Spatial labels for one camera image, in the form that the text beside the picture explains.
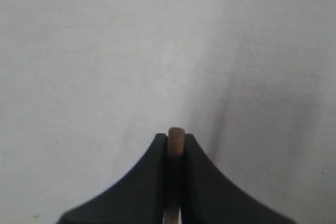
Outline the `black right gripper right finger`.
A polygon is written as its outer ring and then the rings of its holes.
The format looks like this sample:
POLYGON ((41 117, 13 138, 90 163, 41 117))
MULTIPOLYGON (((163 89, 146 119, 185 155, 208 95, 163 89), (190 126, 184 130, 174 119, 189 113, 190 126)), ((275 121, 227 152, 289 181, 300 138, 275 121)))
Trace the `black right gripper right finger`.
POLYGON ((225 177, 192 134, 185 136, 181 186, 182 223, 293 223, 225 177))

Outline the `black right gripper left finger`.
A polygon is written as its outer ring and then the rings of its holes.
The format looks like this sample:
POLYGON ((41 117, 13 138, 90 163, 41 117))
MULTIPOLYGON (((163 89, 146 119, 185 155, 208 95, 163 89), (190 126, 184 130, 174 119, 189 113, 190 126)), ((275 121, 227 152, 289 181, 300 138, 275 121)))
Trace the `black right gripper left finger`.
POLYGON ((162 223, 167 137, 155 135, 131 170, 92 200, 65 212, 58 223, 162 223))

